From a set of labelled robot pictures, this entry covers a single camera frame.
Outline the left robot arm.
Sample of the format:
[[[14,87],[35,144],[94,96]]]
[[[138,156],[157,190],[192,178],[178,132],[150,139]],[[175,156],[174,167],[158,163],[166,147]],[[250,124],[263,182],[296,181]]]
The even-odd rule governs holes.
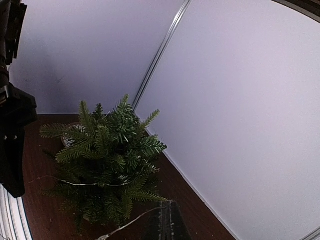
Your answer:
[[[0,184],[15,199],[26,192],[25,126],[38,118],[35,97],[15,87],[8,70],[18,56],[26,11],[20,0],[0,2]]]

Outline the small green christmas tree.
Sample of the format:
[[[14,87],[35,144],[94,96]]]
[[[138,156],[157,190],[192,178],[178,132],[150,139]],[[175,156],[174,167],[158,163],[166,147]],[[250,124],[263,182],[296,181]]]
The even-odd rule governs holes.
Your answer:
[[[140,120],[125,95],[109,113],[101,104],[90,111],[81,101],[78,123],[84,133],[63,123],[40,127],[43,138],[68,134],[75,139],[72,146],[47,154],[56,162],[56,174],[54,186],[44,194],[63,199],[61,207],[74,213],[78,233],[84,221],[120,226],[137,202],[164,200],[157,191],[156,161],[166,145],[157,135],[146,134],[159,113],[155,110]]]

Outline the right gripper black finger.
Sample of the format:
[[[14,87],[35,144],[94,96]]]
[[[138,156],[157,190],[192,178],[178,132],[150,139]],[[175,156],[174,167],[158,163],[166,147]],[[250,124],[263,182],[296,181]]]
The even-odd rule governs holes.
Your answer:
[[[176,201],[161,201],[149,217],[144,240],[191,240]]]

